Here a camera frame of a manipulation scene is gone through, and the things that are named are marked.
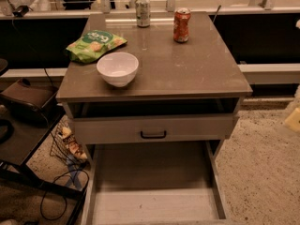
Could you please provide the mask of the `grey top drawer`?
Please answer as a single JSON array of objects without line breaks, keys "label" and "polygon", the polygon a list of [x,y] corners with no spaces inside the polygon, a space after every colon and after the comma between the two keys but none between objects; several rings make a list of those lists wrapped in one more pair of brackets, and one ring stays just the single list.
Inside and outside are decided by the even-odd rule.
[{"label": "grey top drawer", "polygon": [[[238,117],[232,114],[161,115],[129,117],[74,118],[69,120],[81,144],[157,143],[228,139]],[[145,140],[140,132],[161,134],[165,139]]]}]

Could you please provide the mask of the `open grey middle drawer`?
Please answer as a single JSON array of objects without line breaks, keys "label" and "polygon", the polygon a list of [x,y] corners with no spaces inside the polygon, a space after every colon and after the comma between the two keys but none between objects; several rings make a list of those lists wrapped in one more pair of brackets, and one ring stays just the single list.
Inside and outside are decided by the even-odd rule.
[{"label": "open grey middle drawer", "polygon": [[231,225],[208,142],[96,148],[81,225]]}]

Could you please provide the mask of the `white bowl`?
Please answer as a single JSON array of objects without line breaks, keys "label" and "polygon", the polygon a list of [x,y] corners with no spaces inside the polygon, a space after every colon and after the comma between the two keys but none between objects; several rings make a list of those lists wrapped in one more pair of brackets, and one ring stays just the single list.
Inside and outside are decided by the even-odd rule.
[{"label": "white bowl", "polygon": [[114,87],[124,87],[131,83],[138,68],[138,58],[128,52],[112,52],[97,61],[97,71],[102,79]]}]

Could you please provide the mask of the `orange soda can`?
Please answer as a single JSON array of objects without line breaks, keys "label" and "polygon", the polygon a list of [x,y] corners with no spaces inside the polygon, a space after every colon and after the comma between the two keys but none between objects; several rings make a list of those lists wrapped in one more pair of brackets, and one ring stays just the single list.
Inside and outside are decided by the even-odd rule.
[{"label": "orange soda can", "polygon": [[176,42],[184,43],[188,41],[188,21],[191,12],[186,7],[177,9],[173,20],[173,39]]}]

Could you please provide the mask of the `green snack bag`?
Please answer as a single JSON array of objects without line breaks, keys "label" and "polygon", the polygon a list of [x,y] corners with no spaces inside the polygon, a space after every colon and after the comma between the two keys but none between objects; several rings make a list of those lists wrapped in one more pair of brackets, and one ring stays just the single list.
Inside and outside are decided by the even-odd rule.
[{"label": "green snack bag", "polygon": [[127,40],[110,32],[91,30],[66,47],[69,59],[73,62],[89,64],[102,55],[123,44]]}]

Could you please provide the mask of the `snack packet in basket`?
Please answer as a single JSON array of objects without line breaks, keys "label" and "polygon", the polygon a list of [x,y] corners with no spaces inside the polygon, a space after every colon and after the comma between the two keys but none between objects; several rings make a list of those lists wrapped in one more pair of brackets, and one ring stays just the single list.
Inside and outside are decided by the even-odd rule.
[{"label": "snack packet in basket", "polygon": [[77,159],[87,160],[87,155],[80,144],[77,143],[75,136],[68,127],[62,128],[62,140],[66,149]]}]

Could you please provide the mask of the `silver green soda can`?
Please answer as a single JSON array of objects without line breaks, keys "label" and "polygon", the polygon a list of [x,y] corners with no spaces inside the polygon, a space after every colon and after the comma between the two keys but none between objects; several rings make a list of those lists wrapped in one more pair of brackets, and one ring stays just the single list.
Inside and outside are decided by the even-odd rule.
[{"label": "silver green soda can", "polygon": [[139,27],[148,27],[150,25],[150,1],[136,0],[136,20]]}]

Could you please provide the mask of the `black side cart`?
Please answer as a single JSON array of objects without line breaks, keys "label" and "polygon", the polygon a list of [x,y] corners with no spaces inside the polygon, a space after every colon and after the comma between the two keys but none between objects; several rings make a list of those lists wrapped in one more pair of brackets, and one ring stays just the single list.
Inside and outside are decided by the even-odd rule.
[{"label": "black side cart", "polygon": [[3,179],[75,200],[77,203],[66,225],[74,225],[82,208],[86,190],[75,190],[40,179],[27,166],[27,161],[40,147],[62,118],[64,110],[57,104],[50,113],[21,117],[8,109],[1,119],[7,133],[1,138],[0,160],[15,170],[1,173]]}]

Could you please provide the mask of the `yellow white object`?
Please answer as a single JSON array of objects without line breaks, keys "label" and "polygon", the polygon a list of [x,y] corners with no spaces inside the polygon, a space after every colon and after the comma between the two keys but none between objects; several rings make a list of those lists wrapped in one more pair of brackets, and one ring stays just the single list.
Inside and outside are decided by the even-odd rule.
[{"label": "yellow white object", "polygon": [[300,132],[300,108],[295,108],[284,120],[284,126],[294,132]]}]

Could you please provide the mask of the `black clamp device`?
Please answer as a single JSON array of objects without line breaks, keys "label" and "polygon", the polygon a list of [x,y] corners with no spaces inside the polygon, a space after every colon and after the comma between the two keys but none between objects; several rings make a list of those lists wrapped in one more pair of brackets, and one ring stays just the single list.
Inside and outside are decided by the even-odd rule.
[{"label": "black clamp device", "polygon": [[18,6],[13,10],[13,15],[15,17],[23,17],[29,11],[29,6],[22,5]]}]

